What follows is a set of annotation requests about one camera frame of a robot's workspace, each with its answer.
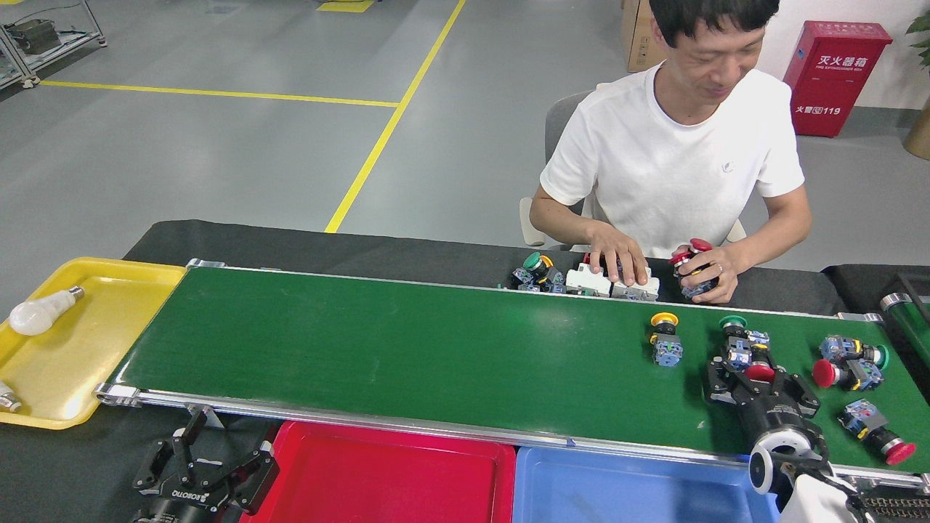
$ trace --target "plastic tray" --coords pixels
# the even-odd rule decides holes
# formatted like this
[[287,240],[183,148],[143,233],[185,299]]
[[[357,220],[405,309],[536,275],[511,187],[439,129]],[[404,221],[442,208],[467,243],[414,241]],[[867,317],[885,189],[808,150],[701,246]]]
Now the plastic tray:
[[286,422],[274,451],[281,473],[240,523],[511,521],[508,445]]
[[30,297],[81,286],[84,299],[51,329],[23,336],[0,324],[0,380],[22,401],[0,422],[64,429],[97,408],[94,387],[106,381],[184,276],[183,267],[77,258],[62,265]]
[[513,522],[769,523],[775,499],[746,469],[582,450],[517,453]]

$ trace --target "man's right hand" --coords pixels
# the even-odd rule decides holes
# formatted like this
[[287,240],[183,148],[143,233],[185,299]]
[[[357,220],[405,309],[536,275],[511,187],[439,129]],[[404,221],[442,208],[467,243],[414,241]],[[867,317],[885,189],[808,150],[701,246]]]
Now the man's right hand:
[[649,275],[645,269],[648,266],[643,250],[636,240],[618,231],[610,223],[588,219],[586,236],[591,245],[591,271],[600,272],[600,259],[604,257],[607,265],[607,278],[612,282],[619,281],[617,264],[623,267],[623,283],[629,287],[634,283],[645,285]]

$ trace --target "chair backrest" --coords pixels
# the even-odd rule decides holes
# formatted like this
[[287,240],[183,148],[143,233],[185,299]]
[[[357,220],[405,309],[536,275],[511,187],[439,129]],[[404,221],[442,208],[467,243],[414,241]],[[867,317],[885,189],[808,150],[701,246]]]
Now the chair backrest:
[[[575,112],[575,108],[578,107],[578,104],[582,100],[588,97],[593,91],[584,91],[571,96],[566,96],[565,98],[555,102],[553,106],[549,109],[549,112],[546,113],[546,163],[549,163],[549,159],[552,158],[552,153],[555,152],[555,146],[559,143],[559,139],[562,138],[562,131],[565,130],[565,124],[568,123],[568,119],[572,117],[572,114]],[[581,210],[584,207],[584,200],[576,203],[571,206],[570,209],[575,212],[575,214],[580,215]]]

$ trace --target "gray office chair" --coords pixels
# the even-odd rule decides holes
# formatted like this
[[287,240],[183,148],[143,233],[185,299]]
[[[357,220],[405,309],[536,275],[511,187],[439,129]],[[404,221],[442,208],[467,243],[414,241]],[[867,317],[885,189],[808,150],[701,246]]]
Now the gray office chair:
[[[593,92],[584,91],[571,96],[566,96],[561,100],[555,102],[553,106],[546,113],[546,163],[549,163],[549,159],[552,158],[552,153],[555,152],[555,146],[558,145],[559,139],[562,138],[562,131],[565,130],[565,124],[568,123],[568,119],[571,118],[572,114],[575,112],[575,108],[578,107],[578,104],[582,100],[588,97]],[[547,240],[549,239],[544,233],[538,230],[533,226],[529,221],[529,208],[533,204],[533,198],[521,198],[520,199],[520,228],[523,230],[524,242],[530,247],[541,247],[546,245]],[[571,209],[578,215],[585,215],[583,212],[584,200],[576,203],[571,206]],[[746,230],[743,229],[743,224],[737,220],[733,224],[733,228],[730,230],[730,233],[726,236],[726,241],[736,242],[746,237]],[[560,245],[560,249],[569,249],[571,246]]]

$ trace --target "yellow floor line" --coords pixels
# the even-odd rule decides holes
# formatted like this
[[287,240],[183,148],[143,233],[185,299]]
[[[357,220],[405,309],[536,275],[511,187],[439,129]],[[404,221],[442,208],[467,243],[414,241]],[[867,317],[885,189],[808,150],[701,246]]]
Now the yellow floor line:
[[140,91],[152,93],[193,94],[201,96],[225,96],[232,98],[258,98],[264,100],[317,101],[320,103],[342,103],[348,105],[368,105],[373,107],[398,107],[396,101],[352,100],[345,98],[324,98],[319,96],[301,96],[293,94],[244,93],[236,91],[207,91],[201,89],[175,89],[172,87],[114,86],[108,84],[86,84],[83,82],[59,82],[42,80],[40,86],[80,87],[86,89],[109,89],[116,91]]
[[336,0],[335,2],[326,2],[320,5],[316,10],[336,13],[364,13],[368,11],[368,8],[374,3],[375,0],[365,0],[363,2],[357,0]]
[[368,158],[362,165],[362,170],[360,170],[355,176],[355,181],[353,181],[352,186],[349,187],[349,192],[342,197],[342,203],[339,204],[339,208],[336,209],[336,213],[333,214],[333,217],[329,220],[329,224],[326,226],[325,232],[335,233],[339,230],[339,227],[342,225],[342,221],[345,220],[346,214],[349,212],[349,208],[352,206],[355,198],[362,190],[362,186],[365,185],[365,181],[368,179],[368,175],[371,173],[371,169],[375,166],[375,163],[378,162],[378,158],[381,156],[381,152],[384,151],[384,146],[391,138],[391,134],[394,132],[394,128],[397,127],[397,122],[400,121],[401,116],[404,115],[404,111],[406,110],[407,105],[410,104],[410,99],[412,99],[414,93],[417,92],[417,88],[419,87],[420,82],[423,81],[423,76],[425,76],[426,71],[430,69],[432,60],[436,58],[436,54],[439,52],[439,48],[443,45],[445,38],[449,34],[449,30],[452,29],[452,24],[456,22],[458,14],[461,12],[462,7],[465,6],[465,2],[467,1],[468,0],[458,0],[456,8],[453,9],[452,14],[449,15],[449,19],[445,22],[445,27],[443,27],[443,30],[439,33],[439,36],[436,37],[435,43],[432,44],[430,53],[426,55],[426,59],[419,66],[419,71],[417,71],[413,81],[410,82],[410,87],[407,88],[406,93],[404,93],[404,97],[401,98],[400,104],[396,109],[394,109],[394,114],[392,114],[391,119],[388,120],[388,125],[384,128],[383,131],[381,131],[381,136],[375,143],[375,147],[371,150],[371,153],[368,154]]

